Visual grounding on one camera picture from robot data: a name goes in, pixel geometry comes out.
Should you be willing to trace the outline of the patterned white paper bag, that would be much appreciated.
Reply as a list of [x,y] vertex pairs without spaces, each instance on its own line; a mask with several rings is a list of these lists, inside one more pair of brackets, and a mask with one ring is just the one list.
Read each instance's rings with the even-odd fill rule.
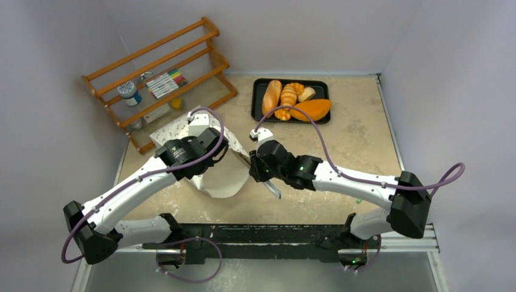
[[[183,114],[151,133],[150,139],[160,147],[168,140],[184,138],[187,134],[187,115]],[[224,158],[202,175],[193,176],[188,180],[196,189],[212,198],[234,196],[248,179],[249,167],[244,159],[248,158],[249,154],[227,127],[224,127],[224,136],[229,145]]]

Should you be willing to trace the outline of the long fake bread loaf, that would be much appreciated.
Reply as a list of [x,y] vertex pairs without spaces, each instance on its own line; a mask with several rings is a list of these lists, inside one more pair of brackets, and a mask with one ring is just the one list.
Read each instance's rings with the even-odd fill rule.
[[262,98],[262,114],[264,117],[271,117],[270,111],[277,107],[282,91],[282,83],[279,80],[269,82]]

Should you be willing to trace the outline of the fake croissant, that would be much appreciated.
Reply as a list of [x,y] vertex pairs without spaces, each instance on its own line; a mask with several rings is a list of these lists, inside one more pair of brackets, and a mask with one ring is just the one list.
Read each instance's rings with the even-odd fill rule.
[[293,106],[297,101],[298,95],[296,88],[292,83],[284,86],[280,94],[280,105],[281,106]]

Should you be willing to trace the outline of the round fake bread roll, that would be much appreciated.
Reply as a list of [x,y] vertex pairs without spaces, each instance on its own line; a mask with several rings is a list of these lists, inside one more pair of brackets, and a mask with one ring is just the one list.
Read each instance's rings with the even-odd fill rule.
[[296,109],[290,110],[290,115],[294,119],[308,122],[309,120],[306,115],[299,112],[299,110],[301,110],[302,112],[306,113],[314,122],[316,122],[328,114],[331,106],[332,102],[328,99],[308,100],[305,102],[297,103],[294,106]]

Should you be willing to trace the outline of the braided fake bread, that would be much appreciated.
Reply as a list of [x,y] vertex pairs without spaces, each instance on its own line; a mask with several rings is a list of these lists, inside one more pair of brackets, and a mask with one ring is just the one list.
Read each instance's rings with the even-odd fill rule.
[[[292,83],[296,88],[297,95],[303,91],[305,88],[304,85],[300,83]],[[274,115],[279,120],[289,120],[291,118],[290,109],[289,108],[281,108],[274,112]]]

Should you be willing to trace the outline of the seeded fake bread bun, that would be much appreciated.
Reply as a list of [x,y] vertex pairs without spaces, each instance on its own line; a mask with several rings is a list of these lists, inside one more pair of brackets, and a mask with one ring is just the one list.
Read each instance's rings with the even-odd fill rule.
[[305,87],[301,93],[298,94],[298,103],[310,100],[316,94],[315,90],[309,86]]

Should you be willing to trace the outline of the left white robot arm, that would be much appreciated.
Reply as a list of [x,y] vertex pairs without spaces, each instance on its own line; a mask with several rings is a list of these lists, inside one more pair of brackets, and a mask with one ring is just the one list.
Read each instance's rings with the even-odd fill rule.
[[70,264],[85,259],[96,264],[120,248],[144,243],[176,248],[183,239],[183,228],[173,215],[135,221],[127,221],[125,216],[160,190],[202,175],[220,161],[218,155],[227,148],[224,131],[206,126],[167,141],[139,170],[97,198],[65,205],[69,235],[61,249],[61,261]]

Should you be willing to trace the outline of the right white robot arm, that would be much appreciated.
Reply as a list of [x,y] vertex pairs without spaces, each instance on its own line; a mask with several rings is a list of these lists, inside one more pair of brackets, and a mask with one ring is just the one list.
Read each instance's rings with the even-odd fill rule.
[[276,178],[294,189],[340,193],[376,205],[372,211],[349,215],[341,232],[348,247],[391,231],[409,238],[424,236],[431,196],[411,172],[382,176],[376,186],[365,183],[372,174],[354,171],[359,181],[353,181],[342,176],[343,168],[334,170],[329,162],[310,155],[294,156],[275,140],[258,146],[249,156],[249,174],[257,182]]

